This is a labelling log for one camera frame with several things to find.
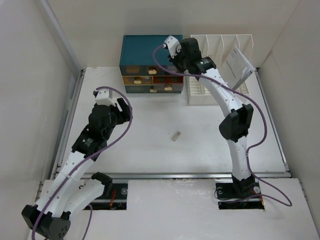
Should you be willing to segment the teal drawer organizer box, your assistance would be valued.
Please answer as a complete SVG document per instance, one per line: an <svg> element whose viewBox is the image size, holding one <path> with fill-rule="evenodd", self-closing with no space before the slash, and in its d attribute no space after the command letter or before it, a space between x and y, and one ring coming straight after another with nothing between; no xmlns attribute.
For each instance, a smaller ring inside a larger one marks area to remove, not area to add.
<svg viewBox="0 0 320 240"><path fill-rule="evenodd" d="M165 43L168 35L124 35L119 68L128 94L180 94L182 76L163 71L153 59L154 50Z"/></svg>

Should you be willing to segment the white spiral manual booklet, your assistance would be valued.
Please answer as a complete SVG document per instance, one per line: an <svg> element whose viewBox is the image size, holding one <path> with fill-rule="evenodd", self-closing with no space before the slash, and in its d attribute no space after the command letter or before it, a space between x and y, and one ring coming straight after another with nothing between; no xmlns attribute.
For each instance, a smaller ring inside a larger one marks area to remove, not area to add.
<svg viewBox="0 0 320 240"><path fill-rule="evenodd" d="M221 64L219 72L228 87L237 90L255 70L245 55L234 46Z"/></svg>

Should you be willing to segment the silver staple box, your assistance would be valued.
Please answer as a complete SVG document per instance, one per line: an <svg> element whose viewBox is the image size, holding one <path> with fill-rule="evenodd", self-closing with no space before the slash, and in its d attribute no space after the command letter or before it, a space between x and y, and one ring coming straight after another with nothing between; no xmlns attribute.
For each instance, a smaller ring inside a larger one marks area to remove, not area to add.
<svg viewBox="0 0 320 240"><path fill-rule="evenodd" d="M181 132L177 131L173 136L172 136L172 141L176 141L181 135Z"/></svg>

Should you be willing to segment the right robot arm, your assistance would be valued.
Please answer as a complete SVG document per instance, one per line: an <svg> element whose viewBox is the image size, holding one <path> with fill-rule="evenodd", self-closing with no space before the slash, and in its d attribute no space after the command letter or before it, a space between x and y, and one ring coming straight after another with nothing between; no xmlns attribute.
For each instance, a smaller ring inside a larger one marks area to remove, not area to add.
<svg viewBox="0 0 320 240"><path fill-rule="evenodd" d="M222 79L216 64L210 57L203 57L195 38L178 40L170 35L165 40L169 51L169 61L181 73L189 74L208 89L222 110L224 120L219 125L220 134L226 139L232 161L232 187L222 183L217 192L223 193L223 199L244 199L254 193L255 177L247 164L247 135L251 125L254 108L244 104L232 92Z"/></svg>

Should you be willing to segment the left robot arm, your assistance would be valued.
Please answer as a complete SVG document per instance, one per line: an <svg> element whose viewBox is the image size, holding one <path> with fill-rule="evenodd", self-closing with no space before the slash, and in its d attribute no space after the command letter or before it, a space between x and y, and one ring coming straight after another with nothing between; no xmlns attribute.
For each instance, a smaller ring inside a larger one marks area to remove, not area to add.
<svg viewBox="0 0 320 240"><path fill-rule="evenodd" d="M116 103L106 97L96 99L88 124L71 148L67 161L47 191L33 204L27 204L21 215L32 230L47 240L62 240L71 221L96 198L111 195L113 180L97 172L80 187L84 173L98 159L117 125L132 122L132 108L123 98Z"/></svg>

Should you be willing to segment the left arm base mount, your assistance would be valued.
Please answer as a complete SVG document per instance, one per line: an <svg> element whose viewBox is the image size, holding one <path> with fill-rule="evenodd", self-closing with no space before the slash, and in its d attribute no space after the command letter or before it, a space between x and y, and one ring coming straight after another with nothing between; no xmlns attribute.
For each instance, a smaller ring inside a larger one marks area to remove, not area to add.
<svg viewBox="0 0 320 240"><path fill-rule="evenodd" d="M97 172L91 179L104 185L102 195L94 199L90 205L94 211L122 211L127 209L129 184L125 180L113 180L110 176Z"/></svg>

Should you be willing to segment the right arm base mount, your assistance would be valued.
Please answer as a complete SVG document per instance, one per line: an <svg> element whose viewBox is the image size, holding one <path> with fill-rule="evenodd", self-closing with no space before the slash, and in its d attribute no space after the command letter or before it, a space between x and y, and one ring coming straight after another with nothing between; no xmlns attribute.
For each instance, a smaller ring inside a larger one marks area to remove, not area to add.
<svg viewBox="0 0 320 240"><path fill-rule="evenodd" d="M264 210L261 188L252 175L241 181L235 177L215 180L214 196L219 210Z"/></svg>

